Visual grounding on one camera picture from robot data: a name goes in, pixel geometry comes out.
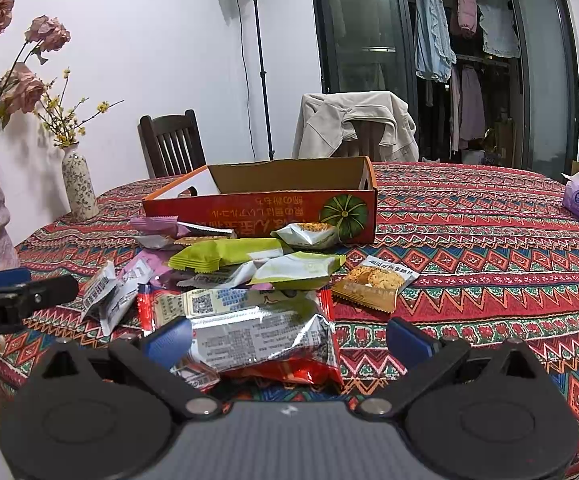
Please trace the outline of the patterned red tablecloth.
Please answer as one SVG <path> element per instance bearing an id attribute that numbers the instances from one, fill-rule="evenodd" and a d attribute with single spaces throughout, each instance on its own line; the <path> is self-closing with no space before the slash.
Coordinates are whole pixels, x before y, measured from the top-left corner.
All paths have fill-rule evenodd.
<path id="1" fill-rule="evenodd" d="M 562 208 L 564 185 L 530 171 L 488 166 L 377 162 L 373 245 L 343 246 L 342 276 L 367 256 L 403 263 L 419 278 L 399 295 L 396 315 L 433 335 L 474 346 L 518 336 L 536 353 L 579 424 L 579 220 Z M 32 233 L 16 250 L 32 278 L 70 273 L 86 282 L 107 260 L 137 255 L 129 219 L 142 198 L 174 177 L 120 185 L 102 194 L 93 220 L 70 214 Z M 98 322 L 80 321 L 80 300 L 38 312 L 5 336 L 0 415 L 57 337 L 101 347 Z M 228 399 L 317 401 L 355 406 L 404 373 L 388 354 L 384 314 L 334 304 L 341 388 L 255 379 L 228 386 Z M 579 478 L 579 451 L 568 478 Z"/>

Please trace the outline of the floral ceramic vase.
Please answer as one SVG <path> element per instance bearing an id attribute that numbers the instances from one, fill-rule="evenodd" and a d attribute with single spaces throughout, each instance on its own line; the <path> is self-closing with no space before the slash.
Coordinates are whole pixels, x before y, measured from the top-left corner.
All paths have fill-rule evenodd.
<path id="1" fill-rule="evenodd" d="M 78 144 L 63 148 L 62 176 L 70 211 L 76 220 L 84 221 L 99 213 L 90 171 Z"/>

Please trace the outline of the dark wooden chair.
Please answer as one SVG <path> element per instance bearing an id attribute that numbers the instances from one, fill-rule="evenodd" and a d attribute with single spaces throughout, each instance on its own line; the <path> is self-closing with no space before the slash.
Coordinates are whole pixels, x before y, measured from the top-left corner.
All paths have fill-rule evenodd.
<path id="1" fill-rule="evenodd" d="M 206 165 L 194 110 L 156 118 L 144 115 L 139 133 L 156 178 L 190 174 Z"/>

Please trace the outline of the cardboard box on floor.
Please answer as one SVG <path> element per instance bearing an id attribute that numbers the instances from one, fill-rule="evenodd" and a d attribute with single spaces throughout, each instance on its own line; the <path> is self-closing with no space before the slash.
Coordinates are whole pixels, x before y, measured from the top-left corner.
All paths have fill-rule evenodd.
<path id="1" fill-rule="evenodd" d="M 573 160 L 571 162 L 570 175 L 573 176 L 574 174 L 577 174 L 578 172 L 579 172 L 579 162 L 577 160 Z"/>

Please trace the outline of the gold oat crisp packet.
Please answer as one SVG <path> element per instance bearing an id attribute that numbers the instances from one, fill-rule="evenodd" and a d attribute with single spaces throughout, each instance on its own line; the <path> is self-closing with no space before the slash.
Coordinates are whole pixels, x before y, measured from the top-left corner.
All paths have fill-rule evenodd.
<path id="1" fill-rule="evenodd" d="M 419 273 L 400 263 L 367 256 L 332 285 L 332 294 L 356 306 L 392 314 L 401 292 Z"/>

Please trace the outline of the green white snack pack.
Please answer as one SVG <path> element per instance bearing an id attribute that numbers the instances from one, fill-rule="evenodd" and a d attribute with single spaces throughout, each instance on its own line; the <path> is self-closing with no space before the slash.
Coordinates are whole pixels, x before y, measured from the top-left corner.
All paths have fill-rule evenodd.
<path id="1" fill-rule="evenodd" d="M 292 252 L 264 263 L 248 284 L 270 284 L 276 289 L 319 289 L 329 284 L 332 274 L 345 262 L 345 255 Z"/>

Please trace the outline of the yellow blossom branches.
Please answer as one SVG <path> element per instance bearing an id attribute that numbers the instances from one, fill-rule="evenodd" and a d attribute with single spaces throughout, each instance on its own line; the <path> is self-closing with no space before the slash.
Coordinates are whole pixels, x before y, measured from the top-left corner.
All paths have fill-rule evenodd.
<path id="1" fill-rule="evenodd" d="M 96 110 L 86 118 L 78 117 L 78 110 L 89 99 L 82 96 L 73 105 L 65 102 L 67 89 L 72 71 L 69 67 L 63 70 L 61 78 L 54 78 L 43 84 L 41 98 L 35 105 L 34 113 L 40 121 L 42 130 L 50 136 L 56 148 L 72 148 L 79 143 L 79 139 L 87 132 L 86 125 L 93 119 L 109 112 L 113 107 L 122 104 L 122 100 L 115 102 L 101 101 Z"/>

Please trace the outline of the light blue hanging shirt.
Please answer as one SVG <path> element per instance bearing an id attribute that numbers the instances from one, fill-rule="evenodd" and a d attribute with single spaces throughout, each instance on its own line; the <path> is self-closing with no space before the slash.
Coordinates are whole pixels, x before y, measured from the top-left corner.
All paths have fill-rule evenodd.
<path id="1" fill-rule="evenodd" d="M 414 47 L 416 76 L 446 84 L 457 58 L 443 0 L 415 0 Z"/>

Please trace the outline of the orange cardboard pumpkin box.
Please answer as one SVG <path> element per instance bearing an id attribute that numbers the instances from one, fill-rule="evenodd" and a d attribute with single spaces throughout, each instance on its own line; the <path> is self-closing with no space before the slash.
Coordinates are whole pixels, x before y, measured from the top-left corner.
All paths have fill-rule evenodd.
<path id="1" fill-rule="evenodd" d="M 367 157 L 206 165 L 142 200 L 148 217 L 264 237 L 293 222 L 324 222 L 347 244 L 375 237 L 377 183 Z"/>

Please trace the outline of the long green snack pack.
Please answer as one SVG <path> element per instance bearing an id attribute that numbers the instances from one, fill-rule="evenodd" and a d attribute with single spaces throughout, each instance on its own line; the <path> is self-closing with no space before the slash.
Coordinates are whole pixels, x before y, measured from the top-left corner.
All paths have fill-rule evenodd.
<path id="1" fill-rule="evenodd" d="M 177 271 L 212 273 L 224 266 L 281 257 L 288 252 L 291 248 L 273 237 L 203 240 L 171 256 L 168 266 Z"/>

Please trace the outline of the pink hanging garment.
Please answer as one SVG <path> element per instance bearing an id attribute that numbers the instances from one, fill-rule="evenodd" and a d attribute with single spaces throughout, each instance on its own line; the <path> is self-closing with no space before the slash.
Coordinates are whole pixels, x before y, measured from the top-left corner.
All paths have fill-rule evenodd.
<path id="1" fill-rule="evenodd" d="M 476 0 L 457 0 L 457 29 L 463 37 L 476 34 L 478 6 Z"/>

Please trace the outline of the large red silver snack bag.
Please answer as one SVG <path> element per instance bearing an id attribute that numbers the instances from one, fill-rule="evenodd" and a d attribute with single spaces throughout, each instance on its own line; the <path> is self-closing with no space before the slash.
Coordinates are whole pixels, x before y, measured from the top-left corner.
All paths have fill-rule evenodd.
<path id="1" fill-rule="evenodd" d="M 298 385 L 343 382 L 333 322 L 332 292 L 318 290 L 139 288 L 143 333 L 178 316 L 186 333 L 171 373 L 208 390 L 222 376 Z"/>

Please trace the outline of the white oat crisp packet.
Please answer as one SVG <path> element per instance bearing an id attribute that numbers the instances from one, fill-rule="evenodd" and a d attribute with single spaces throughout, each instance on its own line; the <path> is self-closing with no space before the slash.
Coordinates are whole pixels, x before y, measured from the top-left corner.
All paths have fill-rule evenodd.
<path id="1" fill-rule="evenodd" d="M 323 222 L 293 222 L 271 235 L 293 249 L 324 250 L 340 242 L 336 226 Z"/>

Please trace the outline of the white hanging top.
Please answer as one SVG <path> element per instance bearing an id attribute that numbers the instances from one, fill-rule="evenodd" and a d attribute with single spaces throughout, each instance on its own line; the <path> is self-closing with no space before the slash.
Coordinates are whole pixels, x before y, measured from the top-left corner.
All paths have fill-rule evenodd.
<path id="1" fill-rule="evenodd" d="M 514 29 L 510 0 L 477 0 L 483 29 L 483 52 L 497 58 L 519 58 L 521 47 Z"/>

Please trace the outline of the pink snack packet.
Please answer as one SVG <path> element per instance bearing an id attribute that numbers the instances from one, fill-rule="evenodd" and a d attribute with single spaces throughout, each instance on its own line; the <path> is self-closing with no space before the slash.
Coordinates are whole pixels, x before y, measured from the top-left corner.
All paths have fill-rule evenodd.
<path id="1" fill-rule="evenodd" d="M 190 229 L 179 222 L 177 216 L 133 217 L 130 226 L 145 235 L 163 235 L 180 238 L 190 234 Z"/>

